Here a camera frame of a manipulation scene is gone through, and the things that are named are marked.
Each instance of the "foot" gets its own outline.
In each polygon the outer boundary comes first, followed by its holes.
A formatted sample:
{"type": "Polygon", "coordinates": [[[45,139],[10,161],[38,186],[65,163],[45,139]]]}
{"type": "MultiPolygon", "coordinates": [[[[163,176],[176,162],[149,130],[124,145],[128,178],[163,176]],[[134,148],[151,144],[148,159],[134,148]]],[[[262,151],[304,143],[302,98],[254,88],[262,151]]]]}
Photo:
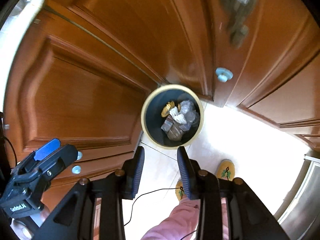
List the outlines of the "foot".
{"type": "Polygon", "coordinates": [[[177,185],[176,185],[176,196],[177,196],[179,201],[182,200],[183,198],[187,197],[186,194],[184,193],[184,190],[183,190],[182,180],[179,180],[177,182],[177,185]]]}
{"type": "Polygon", "coordinates": [[[219,179],[233,180],[235,177],[235,166],[231,160],[223,160],[216,172],[219,179]]]}

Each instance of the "logo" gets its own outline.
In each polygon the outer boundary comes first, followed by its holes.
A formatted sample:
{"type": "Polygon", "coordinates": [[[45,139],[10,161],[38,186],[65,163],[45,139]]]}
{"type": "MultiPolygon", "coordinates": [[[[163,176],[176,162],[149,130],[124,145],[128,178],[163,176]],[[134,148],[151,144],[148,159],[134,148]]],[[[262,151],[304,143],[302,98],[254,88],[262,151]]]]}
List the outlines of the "logo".
{"type": "Polygon", "coordinates": [[[11,210],[12,212],[15,212],[15,211],[24,209],[24,208],[26,208],[26,207],[27,207],[27,206],[26,206],[24,203],[22,203],[22,204],[20,204],[19,206],[15,206],[15,207],[13,207],[13,208],[10,208],[10,210],[11,210]]]}

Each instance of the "trash can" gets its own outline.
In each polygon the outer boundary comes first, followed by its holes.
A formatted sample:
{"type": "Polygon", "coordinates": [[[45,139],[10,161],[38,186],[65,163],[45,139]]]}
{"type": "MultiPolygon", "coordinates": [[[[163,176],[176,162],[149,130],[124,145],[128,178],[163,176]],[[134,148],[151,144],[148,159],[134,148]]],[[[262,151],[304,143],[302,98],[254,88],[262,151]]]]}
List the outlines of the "trash can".
{"type": "Polygon", "coordinates": [[[178,149],[179,146],[187,146],[198,136],[203,125],[204,110],[197,95],[181,85],[165,85],[154,90],[146,99],[141,111],[141,125],[145,135],[156,145],[163,149],[178,149]],[[174,101],[180,103],[190,100],[194,103],[196,111],[200,115],[198,127],[192,127],[182,136],[181,141],[172,141],[161,129],[165,117],[161,116],[161,111],[165,105],[174,101]]]}

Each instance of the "pink pants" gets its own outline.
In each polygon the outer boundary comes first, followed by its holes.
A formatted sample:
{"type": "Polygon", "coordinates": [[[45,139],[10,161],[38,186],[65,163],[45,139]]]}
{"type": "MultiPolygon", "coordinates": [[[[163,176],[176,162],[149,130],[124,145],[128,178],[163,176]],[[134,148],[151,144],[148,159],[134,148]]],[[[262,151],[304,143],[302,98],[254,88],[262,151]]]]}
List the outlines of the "pink pants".
{"type": "MultiPolygon", "coordinates": [[[[228,214],[225,199],[221,199],[223,239],[228,240],[228,214]]],[[[180,200],[170,216],[159,225],[151,228],[141,240],[180,240],[187,234],[196,230],[199,220],[200,200],[180,200]]],[[[193,234],[185,237],[190,240],[193,234]]]]}

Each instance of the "screw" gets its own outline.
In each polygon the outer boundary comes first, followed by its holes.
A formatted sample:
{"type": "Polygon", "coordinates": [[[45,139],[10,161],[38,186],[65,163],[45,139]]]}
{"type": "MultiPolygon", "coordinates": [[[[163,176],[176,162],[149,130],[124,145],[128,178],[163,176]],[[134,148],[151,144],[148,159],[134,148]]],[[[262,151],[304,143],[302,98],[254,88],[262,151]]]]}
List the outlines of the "screw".
{"type": "Polygon", "coordinates": [[[87,179],[87,178],[79,179],[79,184],[82,186],[86,185],[88,182],[89,182],[89,179],[87,179]]]}
{"type": "Polygon", "coordinates": [[[82,152],[78,152],[77,161],[80,160],[81,158],[82,158],[82,152]]]}
{"type": "Polygon", "coordinates": [[[116,170],[115,175],[117,177],[122,177],[125,175],[125,171],[124,170],[116,170]]]}
{"type": "Polygon", "coordinates": [[[208,172],[206,170],[199,170],[198,171],[199,176],[201,177],[205,177],[208,175],[208,172]]]}
{"type": "Polygon", "coordinates": [[[73,174],[79,174],[81,172],[81,167],[79,165],[74,166],[71,170],[73,174]]]}
{"type": "Polygon", "coordinates": [[[241,178],[234,178],[233,182],[237,185],[242,185],[243,184],[243,179],[241,178]]]}

